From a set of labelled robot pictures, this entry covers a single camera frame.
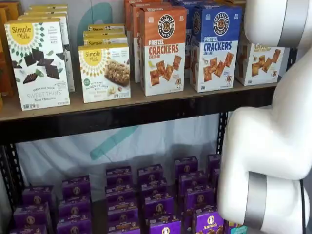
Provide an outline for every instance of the purple box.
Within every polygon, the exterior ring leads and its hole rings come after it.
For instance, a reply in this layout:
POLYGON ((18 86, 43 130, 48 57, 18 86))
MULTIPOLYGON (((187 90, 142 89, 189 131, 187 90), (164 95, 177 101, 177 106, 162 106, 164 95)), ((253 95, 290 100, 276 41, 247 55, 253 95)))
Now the purple box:
POLYGON ((137 202, 128 200, 123 202, 112 202, 107 208, 108 221, 124 222, 130 218, 138 218, 137 202))
POLYGON ((33 225, 27 228, 13 229, 10 234, 47 234, 47 229, 45 225, 33 225))
POLYGON ((206 206, 193 213, 193 233, 223 234, 223 218, 216 208, 206 206))
POLYGON ((140 168, 137 170, 137 183, 142 184, 159 180, 163 176, 163 169, 160 164, 152 165, 149 167, 140 168))
POLYGON ((185 157, 175 159, 175 179, 179 179, 180 174, 196 172, 198 170, 197 157, 185 157))
POLYGON ((62 182, 63 199, 73 196, 90 195, 90 179, 88 175, 62 182))
POLYGON ((78 215, 81 213, 90 213, 91 204, 90 197, 74 196, 59 203, 58 214, 60 217, 78 215))
POLYGON ((124 201, 135 197, 132 184, 107 186, 105 192, 108 202, 124 201))
POLYGON ((58 234, 92 233, 91 215, 84 213, 59 219, 57 232, 58 234))
POLYGON ((141 196, 147 197, 156 195, 167 191, 167 180, 161 178, 160 180, 154 180, 152 182, 141 184, 141 196))
POLYGON ((137 218, 128 219, 126 222, 109 222, 108 223, 108 233, 109 234, 140 234, 140 222, 137 218))
POLYGON ((132 172, 130 166, 107 169, 106 170, 107 186, 132 184, 132 172))
POLYGON ((175 215, 165 215, 151 219, 149 222, 149 234, 180 234, 181 220, 175 215))

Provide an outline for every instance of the pretzel crackers box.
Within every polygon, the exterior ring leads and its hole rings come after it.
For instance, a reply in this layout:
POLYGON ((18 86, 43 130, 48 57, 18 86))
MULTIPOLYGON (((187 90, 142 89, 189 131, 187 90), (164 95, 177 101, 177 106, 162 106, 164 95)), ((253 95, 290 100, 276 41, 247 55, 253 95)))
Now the pretzel crackers box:
POLYGON ((276 83, 283 54, 282 47, 250 43, 242 32, 235 77, 243 85, 276 83))
POLYGON ((190 83, 197 92, 233 87, 240 21, 240 6, 195 7, 190 83))
POLYGON ((146 96, 183 91, 186 9, 143 7, 141 76, 146 96))

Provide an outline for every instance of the almond flour bars box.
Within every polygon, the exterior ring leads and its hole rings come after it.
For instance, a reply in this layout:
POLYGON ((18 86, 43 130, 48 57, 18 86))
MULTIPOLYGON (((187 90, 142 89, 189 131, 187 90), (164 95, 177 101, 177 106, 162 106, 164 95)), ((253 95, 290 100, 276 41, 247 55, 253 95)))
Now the almond flour bars box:
POLYGON ((78 50, 84 103, 130 97, 127 44, 80 46, 78 50))
POLYGON ((59 19, 14 20, 5 24, 22 110, 69 105, 59 19))
POLYGON ((190 83, 197 92, 233 87, 240 22, 240 6, 195 7, 190 83))
POLYGON ((145 96, 183 91, 186 9, 143 7, 141 86, 145 96))

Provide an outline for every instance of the box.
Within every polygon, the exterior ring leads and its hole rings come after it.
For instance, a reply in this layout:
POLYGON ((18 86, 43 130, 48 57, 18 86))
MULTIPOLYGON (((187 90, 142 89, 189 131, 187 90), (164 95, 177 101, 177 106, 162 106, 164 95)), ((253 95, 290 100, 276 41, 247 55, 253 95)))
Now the box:
POLYGON ((181 220, 175 215, 164 215, 150 220, 150 234, 179 234, 181 233, 181 220))
POLYGON ((169 2, 147 2, 147 3, 137 3, 130 5, 130 52, 133 61, 131 62, 131 69, 134 71, 135 82, 141 82, 141 38, 140 38, 140 9, 146 6, 171 6, 169 2))
POLYGON ((105 188, 108 202, 124 201, 135 197, 133 185, 112 185, 105 188))
POLYGON ((69 199, 73 196, 89 195, 90 196, 90 179, 88 175, 77 178, 63 180, 62 191, 63 198, 69 199))
POLYGON ((163 193, 166 191, 167 191, 166 178, 161 178, 159 180, 154 180, 152 182, 144 183, 141 185, 142 197, 156 195, 156 194, 163 193))
POLYGON ((80 46, 78 50, 84 103, 130 97, 127 44, 80 46))
POLYGON ((91 213, 90 197, 74 196, 59 203, 58 214, 60 217, 91 213))
POLYGON ((240 6, 195 7, 190 83, 197 92, 233 87, 240 22, 240 6))
POLYGON ((69 105, 59 19, 15 20, 5 29, 22 110, 69 105))
POLYGON ((130 218, 138 218, 137 202, 135 199, 111 202, 107 208, 108 221, 124 222, 130 218))
POLYGON ((107 185, 132 184, 131 166, 106 169, 107 185))
POLYGON ((90 24, 88 26, 89 31, 103 31, 111 29, 122 29, 122 33, 125 33, 125 25, 123 23, 90 24))
POLYGON ((137 182, 142 184, 159 180, 163 176, 163 169, 160 164, 151 165, 149 167, 140 168, 137 170, 137 182))
POLYGON ((46 225, 48 233, 53 231, 48 203, 17 206, 13 213, 13 218, 17 228, 46 225))
POLYGON ((71 45, 69 42, 69 29, 67 25, 67 14, 65 13, 58 13, 58 14, 29 14, 29 15, 22 15, 19 19, 23 20, 37 20, 37 19, 50 19, 50 18, 59 18, 60 19, 60 29, 62 34, 62 42, 64 48, 64 61, 66 64, 66 74, 67 74, 67 81, 69 85, 69 91, 75 91, 74 86, 74 76, 73 76, 73 66, 72 66, 72 53, 71 53, 71 45))
POLYGON ((91 215, 84 213, 62 218, 58 221, 57 232, 58 234, 91 234, 91 215))
POLYGON ((245 86, 277 83, 283 54, 282 47, 250 43, 242 32, 235 77, 245 86))
POLYGON ((140 20, 141 86, 145 96, 183 91, 186 9, 143 7, 140 20))
POLYGON ((223 233, 223 218, 217 208, 206 206, 193 213, 193 234, 195 233, 223 233))

